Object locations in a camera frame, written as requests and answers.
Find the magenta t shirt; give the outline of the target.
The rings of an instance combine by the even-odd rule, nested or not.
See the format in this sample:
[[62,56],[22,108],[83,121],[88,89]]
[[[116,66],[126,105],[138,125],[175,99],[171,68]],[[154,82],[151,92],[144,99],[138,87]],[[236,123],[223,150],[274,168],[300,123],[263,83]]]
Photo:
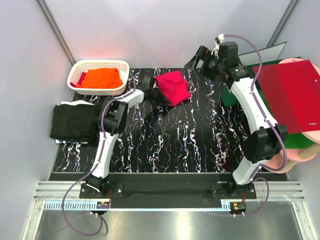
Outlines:
[[155,79],[160,92],[169,101],[169,106],[177,106],[191,97],[188,82],[180,71],[167,72]]

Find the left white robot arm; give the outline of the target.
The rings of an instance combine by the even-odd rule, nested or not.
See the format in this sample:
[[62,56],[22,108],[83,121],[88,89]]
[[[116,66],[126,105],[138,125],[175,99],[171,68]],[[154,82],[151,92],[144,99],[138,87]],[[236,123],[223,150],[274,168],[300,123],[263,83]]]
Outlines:
[[93,166],[84,179],[82,193],[97,198],[108,195],[110,162],[116,141],[126,127],[129,110],[145,101],[170,103],[161,92],[159,81],[155,77],[145,76],[140,84],[134,85],[127,93],[106,97],[98,118],[98,148]]

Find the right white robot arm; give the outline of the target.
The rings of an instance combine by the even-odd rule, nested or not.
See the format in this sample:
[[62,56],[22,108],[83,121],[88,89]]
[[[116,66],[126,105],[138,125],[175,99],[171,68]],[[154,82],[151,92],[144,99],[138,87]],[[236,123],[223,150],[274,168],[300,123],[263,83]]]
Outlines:
[[241,63],[235,42],[221,43],[214,50],[201,45],[185,67],[194,70],[199,61],[205,77],[226,84],[247,119],[250,135],[242,145],[244,156],[223,191],[232,198],[242,198],[251,192],[257,172],[283,148],[288,128],[270,114],[254,84],[255,73]]

